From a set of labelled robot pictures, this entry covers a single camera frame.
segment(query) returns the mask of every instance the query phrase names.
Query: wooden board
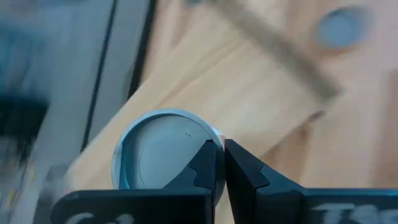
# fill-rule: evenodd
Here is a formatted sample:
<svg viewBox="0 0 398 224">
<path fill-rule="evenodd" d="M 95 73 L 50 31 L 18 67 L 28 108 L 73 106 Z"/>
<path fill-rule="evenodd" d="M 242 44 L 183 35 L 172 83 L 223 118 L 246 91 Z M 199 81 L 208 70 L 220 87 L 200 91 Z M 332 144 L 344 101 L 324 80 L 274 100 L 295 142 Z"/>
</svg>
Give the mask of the wooden board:
<svg viewBox="0 0 398 224">
<path fill-rule="evenodd" d="M 162 65 L 73 163 L 74 189 L 112 188 L 114 147 L 127 125 L 150 110 L 189 110 L 257 156 L 318 110 L 305 86 L 212 7 L 197 6 L 191 20 Z"/>
<path fill-rule="evenodd" d="M 369 11 L 369 32 L 362 43 L 340 54 L 326 54 L 309 38 L 295 39 L 345 92 L 323 118 L 292 134 L 262 159 L 308 187 L 398 188 L 398 31 L 392 28 L 398 22 L 394 10 L 398 2 L 306 1 L 314 10 L 296 14 L 290 36 L 294 39 L 297 27 L 314 26 L 323 14 L 348 4 Z"/>
</svg>

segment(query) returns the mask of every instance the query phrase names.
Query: blurred background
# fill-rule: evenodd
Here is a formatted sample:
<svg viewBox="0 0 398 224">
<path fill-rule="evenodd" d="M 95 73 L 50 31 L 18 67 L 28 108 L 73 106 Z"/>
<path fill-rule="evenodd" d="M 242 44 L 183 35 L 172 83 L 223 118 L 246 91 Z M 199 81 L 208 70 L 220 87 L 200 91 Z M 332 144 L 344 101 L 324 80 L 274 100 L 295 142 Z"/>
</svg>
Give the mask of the blurred background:
<svg viewBox="0 0 398 224">
<path fill-rule="evenodd" d="M 0 223 L 45 223 L 34 213 L 46 177 L 128 98 L 148 5 L 0 0 Z"/>
</svg>

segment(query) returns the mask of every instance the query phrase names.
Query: gray circle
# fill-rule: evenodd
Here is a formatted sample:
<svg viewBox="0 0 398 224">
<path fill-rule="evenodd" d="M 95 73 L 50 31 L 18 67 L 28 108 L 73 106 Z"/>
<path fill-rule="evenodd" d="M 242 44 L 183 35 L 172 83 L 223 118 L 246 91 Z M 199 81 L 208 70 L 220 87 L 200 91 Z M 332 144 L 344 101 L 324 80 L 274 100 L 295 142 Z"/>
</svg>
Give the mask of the gray circle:
<svg viewBox="0 0 398 224">
<path fill-rule="evenodd" d="M 318 43 L 341 49 L 359 42 L 368 27 L 366 10 L 359 6 L 341 7 L 322 17 L 317 27 Z"/>
<path fill-rule="evenodd" d="M 112 181 L 115 189 L 161 189 L 190 162 L 207 139 L 223 151 L 212 128 L 182 110 L 146 113 L 125 130 L 115 148 Z"/>
</svg>

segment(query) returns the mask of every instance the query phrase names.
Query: black clamp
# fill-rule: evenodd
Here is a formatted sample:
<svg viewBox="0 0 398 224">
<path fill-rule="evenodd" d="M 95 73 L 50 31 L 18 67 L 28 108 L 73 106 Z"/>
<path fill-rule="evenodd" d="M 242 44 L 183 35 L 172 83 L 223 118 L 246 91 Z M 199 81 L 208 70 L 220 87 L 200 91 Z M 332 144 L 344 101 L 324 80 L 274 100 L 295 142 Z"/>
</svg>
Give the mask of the black clamp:
<svg viewBox="0 0 398 224">
<path fill-rule="evenodd" d="M 236 224 L 398 223 L 398 190 L 306 189 L 231 139 L 225 142 L 225 162 L 216 149 L 212 141 L 204 143 L 163 189 L 71 193 L 53 207 L 52 222 L 214 223 L 222 192 L 217 181 L 223 179 L 216 170 L 225 168 Z"/>
</svg>

